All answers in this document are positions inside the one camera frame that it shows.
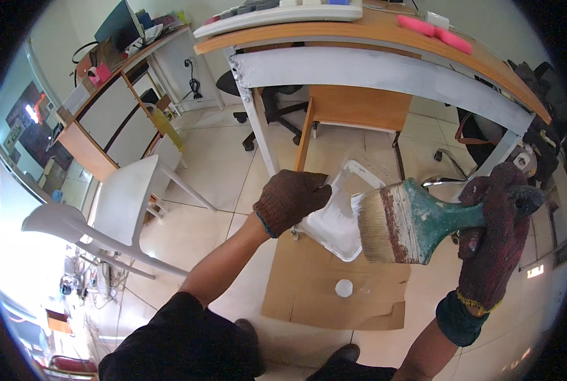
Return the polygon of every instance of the green brush handle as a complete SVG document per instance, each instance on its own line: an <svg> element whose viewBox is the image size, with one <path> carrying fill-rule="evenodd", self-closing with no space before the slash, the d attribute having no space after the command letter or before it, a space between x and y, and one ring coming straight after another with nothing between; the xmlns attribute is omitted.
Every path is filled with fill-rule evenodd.
<svg viewBox="0 0 567 381"><path fill-rule="evenodd" d="M418 253L413 253L409 263L427 264L440 242L449 234L472 227L486 225L483 203L470 207L444 202L432 196L415 179L404 182L412 209L412 220L417 235ZM516 198L516 217L526 217L545 202L544 194L534 187L519 185L509 193Z"/></svg>

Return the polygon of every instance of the shoe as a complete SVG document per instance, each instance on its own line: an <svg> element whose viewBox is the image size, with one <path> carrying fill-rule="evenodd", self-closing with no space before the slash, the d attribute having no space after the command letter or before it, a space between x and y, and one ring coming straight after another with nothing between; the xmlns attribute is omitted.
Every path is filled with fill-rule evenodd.
<svg viewBox="0 0 567 381"><path fill-rule="evenodd" d="M256 334L256 330L252 323L250 323L247 319L237 319L235 320L235 325L249 335L252 340L252 344L258 346L258 335Z"/></svg>
<svg viewBox="0 0 567 381"><path fill-rule="evenodd" d="M262 358L262 355L260 354L260 349L258 348L258 335L256 334L254 326L247 319L237 319L235 320L235 325L241 328L242 331L249 336L258 357L257 368L251 376L254 378L262 376L266 373L266 362L264 362L264 358Z"/></svg>
<svg viewBox="0 0 567 381"><path fill-rule="evenodd" d="M358 358L360 358L360 347L358 347L357 344L352 343L346 344L337 349L336 352L334 352L332 356L328 358L327 363L336 360L347 360L355 363L357 362Z"/></svg>

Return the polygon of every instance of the computer monitor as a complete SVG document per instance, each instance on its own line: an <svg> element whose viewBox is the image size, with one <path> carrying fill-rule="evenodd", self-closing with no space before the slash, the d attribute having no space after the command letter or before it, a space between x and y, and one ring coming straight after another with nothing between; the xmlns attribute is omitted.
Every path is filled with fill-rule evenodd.
<svg viewBox="0 0 567 381"><path fill-rule="evenodd" d="M112 10L95 33L95 40L100 43L109 37L119 52L123 52L140 37L142 43L146 42L144 29L135 16L135 12L129 7L127 0L122 0Z"/></svg>

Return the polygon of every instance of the paint brush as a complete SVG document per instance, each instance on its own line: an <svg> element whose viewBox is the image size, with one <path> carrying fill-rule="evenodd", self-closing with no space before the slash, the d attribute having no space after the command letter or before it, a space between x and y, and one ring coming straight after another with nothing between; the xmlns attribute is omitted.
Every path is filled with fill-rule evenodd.
<svg viewBox="0 0 567 381"><path fill-rule="evenodd" d="M529 185L513 186L509 193L516 198L517 217L533 214L546 200ZM486 224L482 203L463 207L441 201L412 178L355 194L351 204L364 255L372 263L427 264L447 235Z"/></svg>

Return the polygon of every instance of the hand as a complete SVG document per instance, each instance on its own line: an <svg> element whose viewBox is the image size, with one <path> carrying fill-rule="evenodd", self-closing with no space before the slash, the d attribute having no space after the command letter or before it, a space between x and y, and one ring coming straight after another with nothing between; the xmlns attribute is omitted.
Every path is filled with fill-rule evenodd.
<svg viewBox="0 0 567 381"><path fill-rule="evenodd" d="M529 217L516 217L516 199L508 189L527 180L514 164L502 163L490 177L477 177L463 188L462 205L484 202L486 227L470 229L459 240L463 260L457 297L473 315L488 313L504 298L529 231Z"/></svg>
<svg viewBox="0 0 567 381"><path fill-rule="evenodd" d="M322 209L332 195L332 188L324 185L326 178L323 173L288 170L273 176L253 206L266 232L277 238L312 211Z"/></svg>

